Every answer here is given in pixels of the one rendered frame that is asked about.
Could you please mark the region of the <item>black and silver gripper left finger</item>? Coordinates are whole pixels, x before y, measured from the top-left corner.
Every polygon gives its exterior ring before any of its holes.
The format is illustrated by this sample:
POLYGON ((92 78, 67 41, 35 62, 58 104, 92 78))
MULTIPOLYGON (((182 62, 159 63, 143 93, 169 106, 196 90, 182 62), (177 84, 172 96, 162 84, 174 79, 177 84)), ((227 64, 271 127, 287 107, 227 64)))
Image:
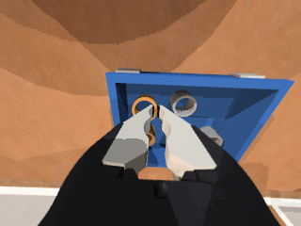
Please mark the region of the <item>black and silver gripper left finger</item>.
POLYGON ((53 204, 38 226, 55 226, 80 198, 106 182, 122 179, 126 169, 138 173, 148 165, 154 105, 120 122, 95 142, 75 163, 53 204))

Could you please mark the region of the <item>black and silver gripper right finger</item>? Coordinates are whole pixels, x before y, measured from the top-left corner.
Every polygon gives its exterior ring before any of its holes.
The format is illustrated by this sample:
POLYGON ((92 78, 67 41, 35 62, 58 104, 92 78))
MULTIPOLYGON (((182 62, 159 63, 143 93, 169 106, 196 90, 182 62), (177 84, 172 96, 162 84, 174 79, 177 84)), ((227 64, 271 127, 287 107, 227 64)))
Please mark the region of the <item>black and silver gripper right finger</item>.
POLYGON ((180 181, 184 172, 191 170, 197 182, 227 192, 265 226, 280 226, 250 177, 223 148, 164 106, 158 105, 157 109, 167 139, 166 166, 173 181, 180 181))

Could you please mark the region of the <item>bronze bushing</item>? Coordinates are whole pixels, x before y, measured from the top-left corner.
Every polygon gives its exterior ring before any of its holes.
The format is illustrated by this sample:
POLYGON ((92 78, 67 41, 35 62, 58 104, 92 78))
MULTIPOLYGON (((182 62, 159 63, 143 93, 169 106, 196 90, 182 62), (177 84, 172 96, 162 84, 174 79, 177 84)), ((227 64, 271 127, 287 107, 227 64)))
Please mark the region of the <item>bronze bushing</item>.
POLYGON ((140 112, 139 109, 137 108, 137 103, 139 103, 140 101, 149 101, 154 105, 153 118, 150 119, 152 121, 156 117, 157 111, 158 111, 155 99, 152 96, 150 96, 149 94, 142 94, 142 95, 138 96, 133 104, 133 108, 132 108, 133 115, 140 112))
POLYGON ((150 125, 150 130, 147 134, 147 137, 149 138, 149 146, 151 146, 155 142, 155 128, 152 124, 150 125))

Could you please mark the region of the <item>blue crate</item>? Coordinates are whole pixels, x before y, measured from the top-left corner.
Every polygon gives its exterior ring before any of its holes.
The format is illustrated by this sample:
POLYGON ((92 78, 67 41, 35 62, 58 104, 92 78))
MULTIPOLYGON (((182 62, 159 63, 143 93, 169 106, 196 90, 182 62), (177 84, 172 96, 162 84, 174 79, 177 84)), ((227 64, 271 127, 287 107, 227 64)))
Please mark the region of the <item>blue crate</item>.
MULTIPOLYGON (((171 95, 184 89, 196 99, 197 108, 191 115, 179 117, 198 129, 213 127, 223 139, 220 147, 237 162, 295 82, 264 77, 254 73, 159 73, 124 68, 105 73, 114 127, 133 116, 133 104, 142 94, 149 94, 157 105, 174 113, 171 95)), ((157 115, 150 121, 155 142, 149 146, 147 167, 167 168, 162 123, 157 115)))

